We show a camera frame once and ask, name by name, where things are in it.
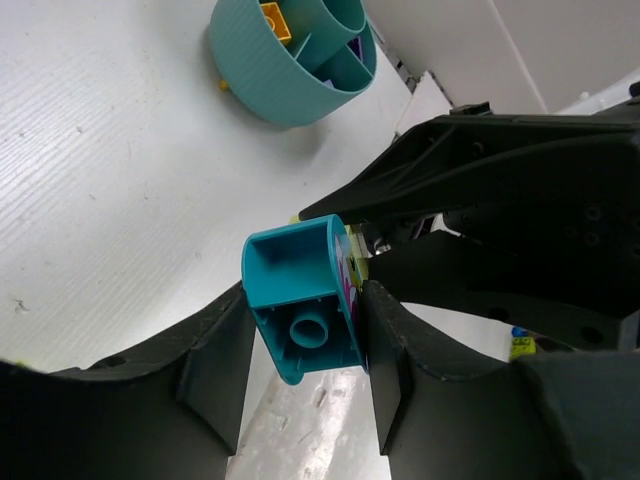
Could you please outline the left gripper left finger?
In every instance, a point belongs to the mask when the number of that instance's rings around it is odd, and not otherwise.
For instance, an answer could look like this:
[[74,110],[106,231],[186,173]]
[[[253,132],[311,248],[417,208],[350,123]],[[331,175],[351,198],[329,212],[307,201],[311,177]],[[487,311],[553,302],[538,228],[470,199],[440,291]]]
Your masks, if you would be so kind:
[[237,449],[254,343],[234,285],[89,368],[1,365],[5,479],[221,479]]

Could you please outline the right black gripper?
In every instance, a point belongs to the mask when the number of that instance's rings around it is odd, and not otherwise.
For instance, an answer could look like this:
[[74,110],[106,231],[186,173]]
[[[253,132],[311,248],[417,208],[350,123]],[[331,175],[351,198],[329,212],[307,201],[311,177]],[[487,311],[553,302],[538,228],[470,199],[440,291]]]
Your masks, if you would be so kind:
[[[562,203],[534,206],[489,203]],[[444,115],[410,128],[303,209],[345,223],[445,211],[447,228],[369,261],[400,302],[579,348],[639,347],[639,124],[604,116]]]

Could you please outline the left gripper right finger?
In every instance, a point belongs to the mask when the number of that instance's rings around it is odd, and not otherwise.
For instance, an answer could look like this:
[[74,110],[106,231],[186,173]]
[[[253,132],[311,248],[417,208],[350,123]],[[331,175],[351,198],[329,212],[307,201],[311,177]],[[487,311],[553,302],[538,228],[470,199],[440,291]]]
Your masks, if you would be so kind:
[[365,283],[380,450],[396,479],[635,479],[639,357],[553,353],[505,363]]

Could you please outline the pale yellow lego brick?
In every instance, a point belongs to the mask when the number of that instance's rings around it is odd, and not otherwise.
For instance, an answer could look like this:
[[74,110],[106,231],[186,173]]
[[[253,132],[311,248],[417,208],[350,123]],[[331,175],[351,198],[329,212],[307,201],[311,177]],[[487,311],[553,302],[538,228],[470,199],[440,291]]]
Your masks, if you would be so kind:
[[363,282],[369,277],[368,259],[370,258],[370,253],[366,240],[358,225],[348,225],[346,231],[352,245],[354,270],[357,272],[360,282]]

